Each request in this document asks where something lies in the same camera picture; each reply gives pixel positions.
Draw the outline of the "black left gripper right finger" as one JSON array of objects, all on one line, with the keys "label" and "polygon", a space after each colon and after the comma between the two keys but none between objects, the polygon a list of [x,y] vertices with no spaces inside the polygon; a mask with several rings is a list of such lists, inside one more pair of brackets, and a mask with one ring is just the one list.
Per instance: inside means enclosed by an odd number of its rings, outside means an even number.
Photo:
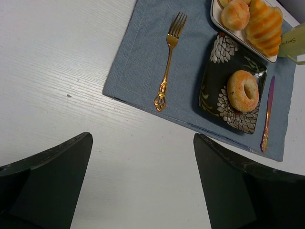
[{"label": "black left gripper right finger", "polygon": [[260,164],[203,134],[193,144],[213,229],[304,228],[304,176]]}]

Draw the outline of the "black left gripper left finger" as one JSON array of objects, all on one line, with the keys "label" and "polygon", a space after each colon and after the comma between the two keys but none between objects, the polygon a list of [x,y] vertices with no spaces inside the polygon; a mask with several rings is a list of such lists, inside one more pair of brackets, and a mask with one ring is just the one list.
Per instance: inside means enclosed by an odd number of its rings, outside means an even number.
[{"label": "black left gripper left finger", "polygon": [[0,168],[2,229],[69,229],[91,155],[84,132]]}]

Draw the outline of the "orange ring donut bread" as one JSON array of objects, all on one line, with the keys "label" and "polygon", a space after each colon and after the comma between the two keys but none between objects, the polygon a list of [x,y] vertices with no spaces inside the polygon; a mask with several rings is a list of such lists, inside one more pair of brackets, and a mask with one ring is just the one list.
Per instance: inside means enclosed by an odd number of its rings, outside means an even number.
[{"label": "orange ring donut bread", "polygon": [[247,71],[234,72],[227,82],[227,94],[232,107],[240,112],[251,112],[258,105],[259,90],[255,78]]}]

